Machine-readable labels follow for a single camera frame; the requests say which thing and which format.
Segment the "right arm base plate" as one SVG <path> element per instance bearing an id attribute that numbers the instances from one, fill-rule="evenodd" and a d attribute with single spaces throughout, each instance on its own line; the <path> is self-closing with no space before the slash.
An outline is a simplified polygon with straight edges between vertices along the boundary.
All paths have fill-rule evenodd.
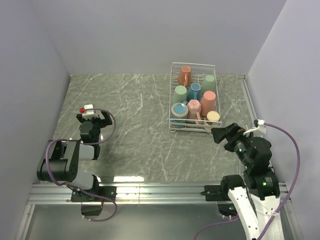
<path id="1" fill-rule="evenodd" d="M 204 190 L 200 194 L 205 196 L 206 202 L 231 201 L 228 197 L 227 189 L 221 185 L 205 185 Z"/>

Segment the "steel and brown cup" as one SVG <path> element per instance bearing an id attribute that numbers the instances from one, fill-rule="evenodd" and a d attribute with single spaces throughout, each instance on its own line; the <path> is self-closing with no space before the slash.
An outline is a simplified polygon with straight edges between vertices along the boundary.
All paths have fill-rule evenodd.
<path id="1" fill-rule="evenodd" d="M 205 121 L 203 122 L 203 127 L 205 130 L 210 131 L 211 126 L 219 126 L 220 125 L 221 116 L 217 111 L 209 111 L 205 117 Z"/>

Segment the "orange mug grey interior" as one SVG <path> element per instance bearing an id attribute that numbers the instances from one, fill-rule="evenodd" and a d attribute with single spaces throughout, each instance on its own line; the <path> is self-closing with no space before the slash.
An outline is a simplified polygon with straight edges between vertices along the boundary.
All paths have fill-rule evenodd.
<path id="1" fill-rule="evenodd" d="M 177 79 L 178 84 L 187 88 L 190 86 L 191 80 L 192 80 L 191 67 L 187 65 L 182 66 Z"/>

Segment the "coral pink tumbler cup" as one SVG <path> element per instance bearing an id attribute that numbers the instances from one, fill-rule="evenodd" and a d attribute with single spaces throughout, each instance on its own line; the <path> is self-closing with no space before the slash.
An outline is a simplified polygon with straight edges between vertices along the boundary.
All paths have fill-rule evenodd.
<path id="1" fill-rule="evenodd" d="M 206 116 L 208 112 L 213 111 L 215 109 L 215 104 L 216 104 L 216 94 L 213 91 L 205 91 L 201 101 L 201 116 Z"/>

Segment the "green tumbler cup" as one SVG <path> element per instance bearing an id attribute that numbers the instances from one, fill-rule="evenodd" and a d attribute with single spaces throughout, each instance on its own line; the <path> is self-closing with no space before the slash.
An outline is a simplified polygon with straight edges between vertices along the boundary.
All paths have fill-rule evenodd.
<path id="1" fill-rule="evenodd" d="M 186 100 L 187 100 L 187 88 L 183 85 L 176 86 L 171 98 L 171 105 L 174 105 L 176 103 L 183 103 Z"/>

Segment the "blue butterfly mug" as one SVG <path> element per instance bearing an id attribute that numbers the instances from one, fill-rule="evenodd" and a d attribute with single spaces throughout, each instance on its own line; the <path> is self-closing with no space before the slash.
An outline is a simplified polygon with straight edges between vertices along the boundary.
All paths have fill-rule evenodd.
<path id="1" fill-rule="evenodd" d="M 185 102 L 177 102 L 171 106 L 171 115 L 170 118 L 174 119 L 172 126 L 177 129 L 182 129 L 185 126 L 185 119 L 188 118 L 189 109 Z"/>

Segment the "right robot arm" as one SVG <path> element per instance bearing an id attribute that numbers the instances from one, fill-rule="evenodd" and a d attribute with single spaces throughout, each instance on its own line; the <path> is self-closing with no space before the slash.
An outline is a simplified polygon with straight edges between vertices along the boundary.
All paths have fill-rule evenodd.
<path id="1" fill-rule="evenodd" d="M 235 153 L 244 166 L 243 176 L 227 175 L 220 182 L 220 194 L 231 200 L 248 240 L 283 240 L 279 180 L 270 167 L 271 143 L 264 120 L 256 119 L 252 129 L 236 123 L 212 128 L 216 144 L 226 141 L 224 149 Z"/>

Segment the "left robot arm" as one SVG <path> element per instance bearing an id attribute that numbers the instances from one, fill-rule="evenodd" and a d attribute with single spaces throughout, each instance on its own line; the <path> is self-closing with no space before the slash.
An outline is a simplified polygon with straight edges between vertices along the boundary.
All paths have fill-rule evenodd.
<path id="1" fill-rule="evenodd" d="M 37 166 L 39 181 L 72 190 L 71 202 L 113 202 L 116 199 L 116 187 L 100 186 L 96 175 L 79 170 L 79 161 L 98 159 L 100 144 L 104 142 L 100 140 L 101 129 L 113 126 L 111 133 L 115 133 L 115 117 L 106 110 L 101 113 L 103 118 L 98 114 L 78 113 L 80 139 L 49 140 Z"/>

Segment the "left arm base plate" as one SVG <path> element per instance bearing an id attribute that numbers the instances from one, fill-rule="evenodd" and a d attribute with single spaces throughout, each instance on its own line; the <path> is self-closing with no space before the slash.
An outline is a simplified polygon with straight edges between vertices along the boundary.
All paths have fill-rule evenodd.
<path id="1" fill-rule="evenodd" d="M 83 190 L 73 189 L 71 194 L 71 202 L 74 203 L 86 203 L 86 202 L 100 202 L 115 201 L 117 195 L 116 186 L 100 186 L 97 192 L 90 192 L 89 190 L 85 193 Z"/>

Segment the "blue mug grey interior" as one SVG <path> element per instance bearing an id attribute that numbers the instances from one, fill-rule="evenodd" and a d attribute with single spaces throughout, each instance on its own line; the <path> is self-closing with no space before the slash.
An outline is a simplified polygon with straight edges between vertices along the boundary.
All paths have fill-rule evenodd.
<path id="1" fill-rule="evenodd" d="M 201 100 L 201 85 L 199 83 L 192 83 L 187 91 L 187 101 Z"/>

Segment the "small green cup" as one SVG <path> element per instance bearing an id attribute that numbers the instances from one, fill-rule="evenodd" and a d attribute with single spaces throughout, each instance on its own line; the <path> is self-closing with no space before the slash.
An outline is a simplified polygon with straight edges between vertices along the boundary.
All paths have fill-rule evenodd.
<path id="1" fill-rule="evenodd" d="M 201 83 L 201 93 L 204 94 L 207 91 L 214 92 L 216 89 L 216 78 L 214 75 L 206 75 Z"/>

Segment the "pink faceted mug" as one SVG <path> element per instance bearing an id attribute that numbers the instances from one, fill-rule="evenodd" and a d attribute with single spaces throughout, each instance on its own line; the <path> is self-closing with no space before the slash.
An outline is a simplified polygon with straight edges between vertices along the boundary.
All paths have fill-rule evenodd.
<path id="1" fill-rule="evenodd" d="M 200 125 L 202 120 L 201 103 L 198 100 L 193 99 L 188 102 L 187 107 L 188 107 L 188 115 L 187 115 L 188 122 L 192 124 Z"/>

